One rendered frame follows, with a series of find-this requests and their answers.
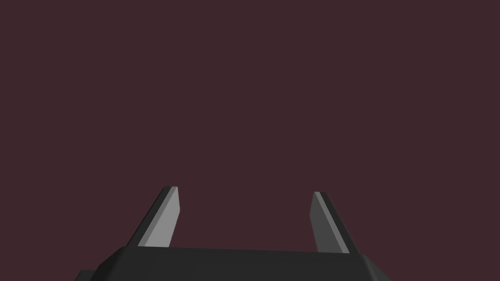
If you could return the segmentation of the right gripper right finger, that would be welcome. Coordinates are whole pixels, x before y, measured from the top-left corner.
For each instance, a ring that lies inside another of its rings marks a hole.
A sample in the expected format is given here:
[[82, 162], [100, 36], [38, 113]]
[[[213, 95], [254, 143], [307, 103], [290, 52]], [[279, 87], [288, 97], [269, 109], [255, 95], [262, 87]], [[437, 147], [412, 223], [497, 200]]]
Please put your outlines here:
[[359, 254], [345, 223], [326, 192], [314, 192], [310, 222], [318, 252]]

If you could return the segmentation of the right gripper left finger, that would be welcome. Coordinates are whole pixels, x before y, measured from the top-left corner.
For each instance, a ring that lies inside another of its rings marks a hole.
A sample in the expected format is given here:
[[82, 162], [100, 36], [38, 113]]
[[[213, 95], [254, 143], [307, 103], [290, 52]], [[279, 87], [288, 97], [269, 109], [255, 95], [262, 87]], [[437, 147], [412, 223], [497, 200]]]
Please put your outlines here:
[[148, 209], [127, 246], [170, 247], [179, 215], [178, 187], [164, 187]]

